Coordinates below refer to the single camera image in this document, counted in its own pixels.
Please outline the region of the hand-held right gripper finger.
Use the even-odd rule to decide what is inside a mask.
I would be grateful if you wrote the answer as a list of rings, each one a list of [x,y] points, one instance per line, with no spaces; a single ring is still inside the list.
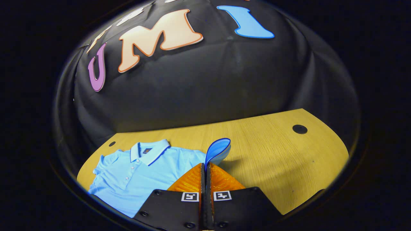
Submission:
[[[161,231],[200,231],[204,190],[204,164],[200,163],[168,190],[153,190],[134,219]]]
[[[282,214],[259,187],[246,188],[213,163],[206,168],[205,218],[215,231],[265,231]]]

